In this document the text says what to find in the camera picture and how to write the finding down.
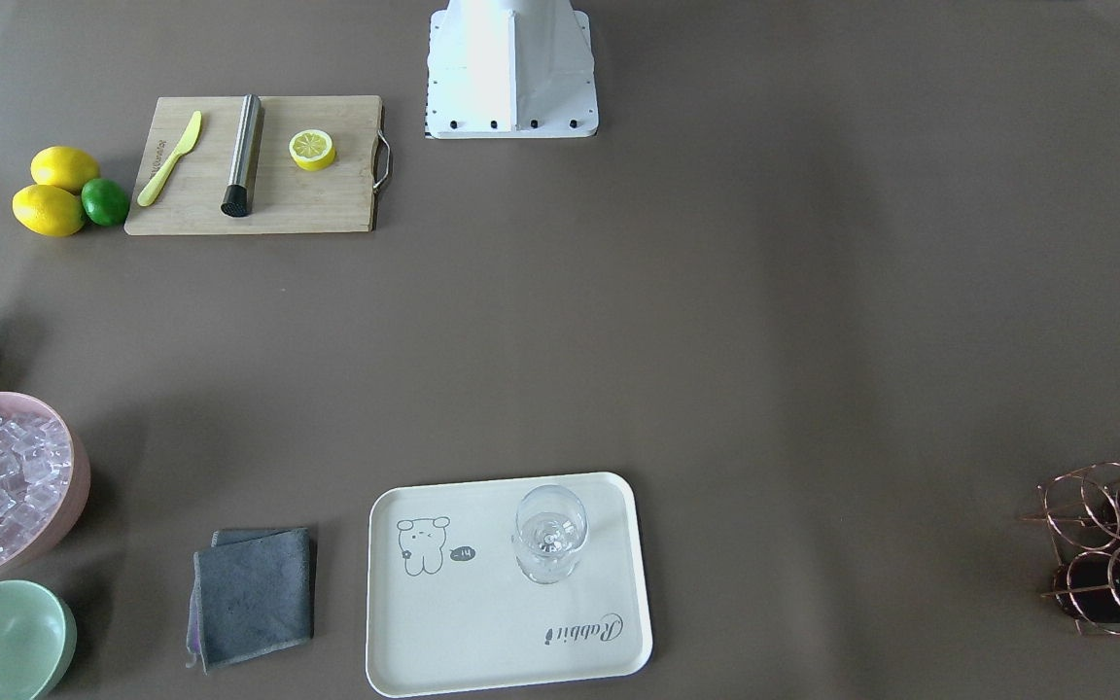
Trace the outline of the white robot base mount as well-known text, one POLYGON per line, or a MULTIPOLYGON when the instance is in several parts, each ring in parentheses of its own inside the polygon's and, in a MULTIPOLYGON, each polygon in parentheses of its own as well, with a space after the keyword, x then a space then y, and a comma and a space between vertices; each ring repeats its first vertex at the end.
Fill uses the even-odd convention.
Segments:
POLYGON ((449 1, 428 27, 427 137, 599 131, 590 17, 569 1, 449 1))

